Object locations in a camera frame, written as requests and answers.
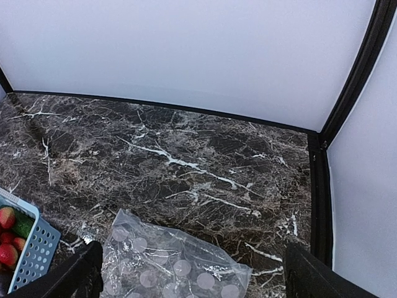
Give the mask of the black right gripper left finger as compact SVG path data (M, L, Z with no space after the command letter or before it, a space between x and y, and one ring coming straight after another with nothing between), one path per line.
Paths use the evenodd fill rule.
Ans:
M13 292L14 297L99 297L103 248L92 241L50 273Z

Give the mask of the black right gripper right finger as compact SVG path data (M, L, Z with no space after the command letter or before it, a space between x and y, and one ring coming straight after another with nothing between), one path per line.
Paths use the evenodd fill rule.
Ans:
M287 297L371 297L375 295L336 274L296 243L287 245L284 257Z

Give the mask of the clear zip top bag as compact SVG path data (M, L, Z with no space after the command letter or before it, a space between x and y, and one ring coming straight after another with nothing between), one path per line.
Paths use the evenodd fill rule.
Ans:
M223 249L123 209L103 252L101 297L244 297L252 274Z

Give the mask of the red lychee bunch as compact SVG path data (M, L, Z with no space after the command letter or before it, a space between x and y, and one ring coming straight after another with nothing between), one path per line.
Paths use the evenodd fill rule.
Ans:
M19 231L16 210L1 207L1 266L15 271L22 250L25 248L26 236Z

